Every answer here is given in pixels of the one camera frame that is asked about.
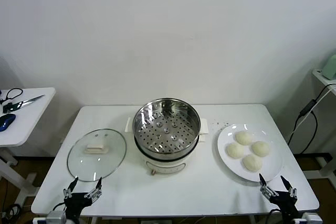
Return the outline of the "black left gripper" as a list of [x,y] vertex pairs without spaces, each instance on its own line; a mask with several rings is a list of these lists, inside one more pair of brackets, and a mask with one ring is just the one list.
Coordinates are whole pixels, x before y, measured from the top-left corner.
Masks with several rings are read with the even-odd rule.
[[78,177],[75,177],[68,188],[63,190],[66,218],[69,220],[79,220],[83,209],[91,206],[91,200],[98,199],[102,195],[102,177],[100,177],[96,187],[90,192],[72,194],[77,182]]

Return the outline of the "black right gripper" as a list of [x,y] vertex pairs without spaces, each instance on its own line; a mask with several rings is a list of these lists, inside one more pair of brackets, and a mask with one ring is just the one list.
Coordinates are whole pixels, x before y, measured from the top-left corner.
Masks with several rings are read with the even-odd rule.
[[288,193],[277,193],[271,189],[262,174],[259,174],[260,191],[262,195],[279,207],[283,221],[291,221],[299,218],[299,212],[295,207],[297,201],[297,189],[293,188],[291,183],[286,180],[282,175],[280,176]]

